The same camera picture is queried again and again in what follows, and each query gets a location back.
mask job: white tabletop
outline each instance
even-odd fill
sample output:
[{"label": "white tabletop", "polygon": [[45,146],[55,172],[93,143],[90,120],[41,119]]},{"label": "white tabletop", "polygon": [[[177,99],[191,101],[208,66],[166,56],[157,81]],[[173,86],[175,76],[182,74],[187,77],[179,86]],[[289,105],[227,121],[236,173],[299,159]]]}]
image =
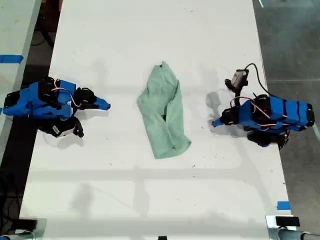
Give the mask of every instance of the white tabletop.
[{"label": "white tabletop", "polygon": [[[180,80],[180,156],[155,159],[137,98],[154,65]],[[265,215],[287,201],[278,147],[236,126],[211,128],[254,62],[265,82],[251,0],[64,0],[50,76],[89,87],[108,112],[77,112],[84,137],[38,131],[20,217],[47,219],[45,239],[268,239]],[[243,94],[263,93],[249,74]]]},{"label": "white tabletop", "polygon": [[[22,55],[20,64],[0,64],[0,108],[8,93],[17,91],[27,62],[41,0],[0,1],[0,55]],[[0,163],[6,148],[12,118],[0,115]]]}]

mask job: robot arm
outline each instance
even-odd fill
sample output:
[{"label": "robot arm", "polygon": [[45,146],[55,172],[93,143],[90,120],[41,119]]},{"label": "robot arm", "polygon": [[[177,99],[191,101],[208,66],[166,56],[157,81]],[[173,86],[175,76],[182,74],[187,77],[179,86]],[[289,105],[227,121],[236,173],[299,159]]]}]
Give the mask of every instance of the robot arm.
[{"label": "robot arm", "polygon": [[[250,65],[255,66],[258,75],[256,65],[251,63],[248,66]],[[306,102],[284,100],[270,94],[261,85],[259,75],[258,81],[269,96],[261,94],[254,99],[240,96],[242,88],[248,85],[247,67],[238,69],[232,80],[225,80],[227,88],[235,93],[235,106],[225,109],[212,125],[242,125],[246,131],[253,131],[248,135],[250,141],[262,147],[278,143],[279,148],[282,148],[288,142],[290,130],[299,132],[314,124],[313,107]],[[249,100],[240,105],[240,98]]]},{"label": "robot arm", "polygon": [[74,116],[77,110],[109,110],[111,105],[94,95],[89,88],[45,77],[28,88],[9,93],[3,113],[8,116],[33,118],[39,129],[55,137],[69,133],[82,138],[83,128]]}]

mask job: green towel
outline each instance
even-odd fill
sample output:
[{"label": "green towel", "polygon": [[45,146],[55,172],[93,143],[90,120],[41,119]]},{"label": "green towel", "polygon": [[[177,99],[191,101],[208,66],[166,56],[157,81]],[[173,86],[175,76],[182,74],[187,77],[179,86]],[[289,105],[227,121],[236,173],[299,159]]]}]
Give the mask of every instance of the green towel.
[{"label": "green towel", "polygon": [[156,159],[174,157],[189,148],[180,83],[164,61],[154,66],[137,103]]}]

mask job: black cable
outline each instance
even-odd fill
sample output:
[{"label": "black cable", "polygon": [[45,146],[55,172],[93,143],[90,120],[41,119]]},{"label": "black cable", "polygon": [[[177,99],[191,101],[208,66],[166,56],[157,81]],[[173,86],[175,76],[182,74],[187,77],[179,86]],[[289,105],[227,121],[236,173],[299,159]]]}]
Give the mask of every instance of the black cable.
[{"label": "black cable", "polygon": [[46,41],[46,39],[43,37],[43,39],[42,39],[41,42],[36,43],[36,44],[32,44],[32,43],[31,43],[31,46],[39,46],[39,45],[43,44],[45,41]]},{"label": "black cable", "polygon": [[37,43],[37,44],[31,44],[31,46],[39,46],[41,44],[43,44],[46,41],[46,39],[44,38],[41,42]]},{"label": "black cable", "polygon": [[261,84],[261,81],[260,81],[260,77],[259,77],[259,72],[258,72],[258,68],[257,68],[257,65],[255,63],[250,63],[248,64],[244,69],[246,70],[249,66],[253,65],[254,68],[255,68],[255,71],[256,71],[256,77],[258,78],[258,82],[261,86],[261,88],[266,92],[268,93],[270,96],[272,97],[276,97],[275,95],[271,94],[270,92],[267,91],[267,89],[265,89],[265,87]]}]

